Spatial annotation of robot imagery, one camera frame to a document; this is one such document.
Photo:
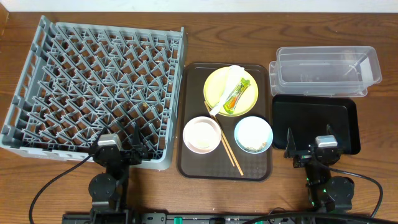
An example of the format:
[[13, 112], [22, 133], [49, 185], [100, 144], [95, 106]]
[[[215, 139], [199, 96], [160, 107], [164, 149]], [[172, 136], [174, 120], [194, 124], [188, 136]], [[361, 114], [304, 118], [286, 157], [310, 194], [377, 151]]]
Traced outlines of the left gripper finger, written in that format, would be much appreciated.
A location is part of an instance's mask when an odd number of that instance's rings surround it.
[[134, 156], [137, 159], [139, 159], [140, 161], [146, 160], [149, 158], [148, 150], [141, 140], [140, 127], [138, 124], [134, 125], [134, 134], [132, 137], [132, 150], [133, 150]]
[[100, 137], [101, 137], [103, 134], [106, 134], [107, 132], [108, 132], [108, 129], [107, 129], [107, 128], [103, 128], [103, 129], [98, 133], [96, 139], [94, 140], [93, 146], [97, 146], [97, 145], [98, 145], [98, 141], [100, 140]]

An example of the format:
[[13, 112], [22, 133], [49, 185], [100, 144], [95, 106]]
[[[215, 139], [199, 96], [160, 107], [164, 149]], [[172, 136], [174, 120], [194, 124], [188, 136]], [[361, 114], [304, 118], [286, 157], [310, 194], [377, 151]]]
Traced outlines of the light blue bowl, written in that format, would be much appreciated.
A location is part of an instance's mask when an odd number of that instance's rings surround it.
[[[266, 152], [271, 148], [273, 137], [273, 130], [270, 124], [258, 116], [248, 116], [243, 118], [237, 123], [234, 129], [234, 139], [236, 144], [239, 148], [249, 154], [260, 154]], [[259, 144], [261, 142], [267, 142], [267, 146], [266, 150], [260, 153], [248, 152], [244, 148], [244, 146]]]

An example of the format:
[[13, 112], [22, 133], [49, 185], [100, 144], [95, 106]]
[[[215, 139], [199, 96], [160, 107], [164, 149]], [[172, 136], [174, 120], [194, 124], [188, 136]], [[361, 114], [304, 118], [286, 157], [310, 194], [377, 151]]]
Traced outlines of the pink bowl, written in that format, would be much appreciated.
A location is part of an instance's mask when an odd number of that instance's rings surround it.
[[194, 153], [210, 153], [221, 142], [221, 128], [215, 120], [209, 117], [193, 118], [184, 126], [183, 142]]

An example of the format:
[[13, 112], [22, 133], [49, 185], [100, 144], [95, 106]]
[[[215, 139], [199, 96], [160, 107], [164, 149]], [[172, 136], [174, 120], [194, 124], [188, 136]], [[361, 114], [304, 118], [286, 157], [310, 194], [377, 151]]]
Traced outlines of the green orange snack wrapper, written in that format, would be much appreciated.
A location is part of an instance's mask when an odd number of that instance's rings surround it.
[[228, 96], [226, 102], [223, 105], [224, 110], [228, 114], [233, 114], [237, 103], [241, 97], [241, 95], [246, 91], [246, 89], [250, 86], [250, 81], [242, 78], [240, 82], [234, 87], [231, 94]]

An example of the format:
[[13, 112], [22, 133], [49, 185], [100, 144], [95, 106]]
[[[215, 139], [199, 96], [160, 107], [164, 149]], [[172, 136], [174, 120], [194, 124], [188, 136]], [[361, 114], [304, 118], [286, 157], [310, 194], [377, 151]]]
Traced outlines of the white paper napkin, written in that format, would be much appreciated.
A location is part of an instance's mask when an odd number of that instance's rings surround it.
[[239, 65], [231, 65], [226, 71], [226, 83], [223, 90], [223, 94], [220, 97], [219, 102], [210, 111], [212, 116], [215, 116], [220, 112], [220, 109], [226, 103], [229, 95], [233, 92], [235, 86], [240, 82], [243, 77], [244, 68]]

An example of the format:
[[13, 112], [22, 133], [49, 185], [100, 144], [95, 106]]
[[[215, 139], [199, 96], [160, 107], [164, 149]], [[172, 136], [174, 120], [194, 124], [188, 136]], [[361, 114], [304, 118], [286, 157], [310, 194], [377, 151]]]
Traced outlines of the rice food scraps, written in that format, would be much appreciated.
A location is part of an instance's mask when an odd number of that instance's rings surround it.
[[261, 142], [259, 144], [250, 144], [249, 146], [244, 146], [245, 150], [252, 153], [260, 153], [266, 150], [267, 142]]

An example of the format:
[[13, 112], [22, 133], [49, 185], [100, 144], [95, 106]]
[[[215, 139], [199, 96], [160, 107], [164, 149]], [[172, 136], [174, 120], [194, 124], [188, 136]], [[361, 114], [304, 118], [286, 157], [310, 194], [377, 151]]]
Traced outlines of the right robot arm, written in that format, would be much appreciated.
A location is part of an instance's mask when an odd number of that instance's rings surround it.
[[341, 140], [330, 125], [326, 135], [315, 137], [306, 149], [297, 149], [292, 129], [287, 130], [285, 158], [293, 159], [294, 168], [304, 168], [308, 199], [318, 212], [345, 212], [352, 209], [354, 182], [349, 177], [331, 175], [331, 165], [344, 153]]

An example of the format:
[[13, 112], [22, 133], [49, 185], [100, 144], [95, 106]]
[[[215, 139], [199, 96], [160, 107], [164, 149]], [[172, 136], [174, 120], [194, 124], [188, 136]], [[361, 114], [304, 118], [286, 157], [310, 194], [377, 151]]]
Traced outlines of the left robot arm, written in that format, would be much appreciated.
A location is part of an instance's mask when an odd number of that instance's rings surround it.
[[141, 142], [139, 126], [135, 125], [129, 147], [123, 149], [117, 134], [103, 128], [90, 147], [89, 155], [106, 170], [92, 178], [88, 191], [92, 198], [90, 223], [138, 224], [142, 220], [127, 208], [130, 167], [142, 163], [148, 150]]

